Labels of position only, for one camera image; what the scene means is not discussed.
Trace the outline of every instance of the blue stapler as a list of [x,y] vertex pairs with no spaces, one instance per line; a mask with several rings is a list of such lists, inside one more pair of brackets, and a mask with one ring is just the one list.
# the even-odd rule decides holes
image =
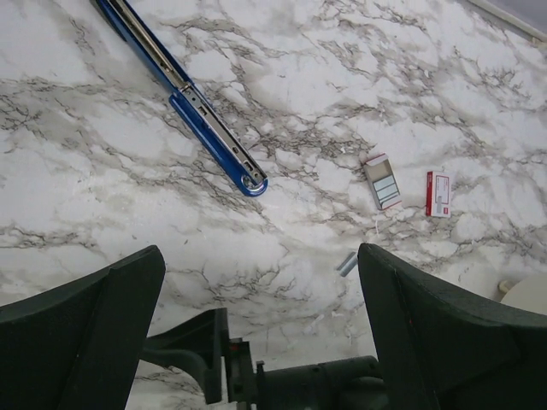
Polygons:
[[235,138],[188,74],[125,0],[91,0],[171,93],[169,102],[246,196],[259,196],[268,177]]

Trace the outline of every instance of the red and white box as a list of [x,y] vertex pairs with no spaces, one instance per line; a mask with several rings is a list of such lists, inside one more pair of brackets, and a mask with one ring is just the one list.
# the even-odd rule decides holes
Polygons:
[[449,218],[451,191],[452,177],[449,173],[427,173],[426,215]]

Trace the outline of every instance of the marble surface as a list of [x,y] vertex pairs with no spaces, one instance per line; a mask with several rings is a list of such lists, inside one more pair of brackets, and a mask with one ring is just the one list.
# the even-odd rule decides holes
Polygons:
[[[157,244],[150,333],[227,307],[267,368],[373,354],[361,242],[494,297],[547,274],[544,51],[450,0],[135,0],[270,177],[234,190],[88,2],[0,3],[0,304]],[[391,158],[403,206],[362,171]],[[454,174],[428,219],[426,171]],[[203,408],[141,363],[128,409]]]

